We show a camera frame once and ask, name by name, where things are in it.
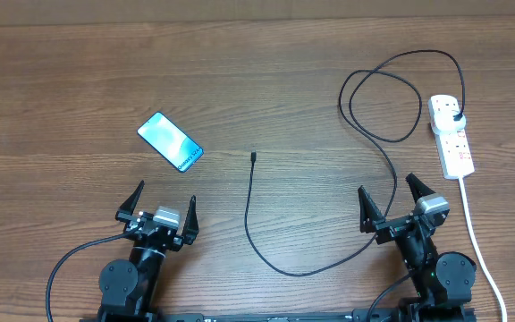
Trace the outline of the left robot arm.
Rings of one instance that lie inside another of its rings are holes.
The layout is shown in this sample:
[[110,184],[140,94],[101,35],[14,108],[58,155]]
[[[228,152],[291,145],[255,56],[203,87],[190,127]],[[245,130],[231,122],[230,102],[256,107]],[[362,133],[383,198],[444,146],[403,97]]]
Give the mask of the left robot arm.
[[162,206],[153,213],[135,215],[144,185],[141,182],[115,214],[115,219],[124,223],[122,237],[133,246],[127,259],[108,263],[100,273],[99,321],[163,321],[153,298],[166,253],[191,245],[199,233],[195,197],[190,198],[183,225],[178,211]]

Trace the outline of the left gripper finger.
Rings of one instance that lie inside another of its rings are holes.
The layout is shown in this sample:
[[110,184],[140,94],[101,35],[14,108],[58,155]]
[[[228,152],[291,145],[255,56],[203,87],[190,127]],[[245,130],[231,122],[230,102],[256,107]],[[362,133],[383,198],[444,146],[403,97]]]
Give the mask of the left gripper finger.
[[190,199],[188,212],[182,229],[182,238],[184,244],[192,245],[199,233],[196,205],[197,199],[196,196],[193,195]]
[[135,191],[130,195],[129,198],[127,198],[121,206],[119,206],[117,213],[118,214],[125,214],[125,215],[132,215],[135,207],[138,204],[140,194],[144,188],[145,182],[141,181]]

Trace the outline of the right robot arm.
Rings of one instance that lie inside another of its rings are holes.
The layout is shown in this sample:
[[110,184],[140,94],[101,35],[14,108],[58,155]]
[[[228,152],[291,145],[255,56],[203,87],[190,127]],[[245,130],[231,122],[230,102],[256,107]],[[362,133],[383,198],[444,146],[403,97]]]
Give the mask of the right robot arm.
[[[450,207],[415,174],[406,182],[415,201],[406,216],[388,220],[364,187],[358,188],[360,231],[373,233],[376,242],[394,242],[408,273],[385,289],[367,309],[355,309],[355,321],[475,321],[471,288],[476,281],[477,264],[469,256],[450,251],[440,253],[433,243],[435,230],[444,224]],[[376,306],[400,284],[411,280],[417,295],[399,300],[394,308]]]

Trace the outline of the blue Galaxy smartphone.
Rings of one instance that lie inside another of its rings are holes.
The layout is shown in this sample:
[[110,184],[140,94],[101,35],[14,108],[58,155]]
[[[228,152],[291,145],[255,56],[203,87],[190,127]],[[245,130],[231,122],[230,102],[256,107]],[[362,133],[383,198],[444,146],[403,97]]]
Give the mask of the blue Galaxy smartphone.
[[137,133],[181,173],[188,171],[204,154],[196,141],[160,112],[145,121]]

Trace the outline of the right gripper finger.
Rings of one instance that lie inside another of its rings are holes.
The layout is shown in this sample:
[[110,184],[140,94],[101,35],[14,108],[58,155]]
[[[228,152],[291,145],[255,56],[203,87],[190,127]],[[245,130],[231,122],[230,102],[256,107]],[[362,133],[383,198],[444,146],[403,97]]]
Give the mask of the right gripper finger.
[[358,188],[358,195],[360,206],[359,229],[362,233],[374,233],[376,226],[384,221],[384,216],[364,186]]
[[414,173],[408,174],[405,181],[409,185],[411,195],[415,202],[418,202],[418,200],[423,197],[435,194],[435,191],[420,181]]

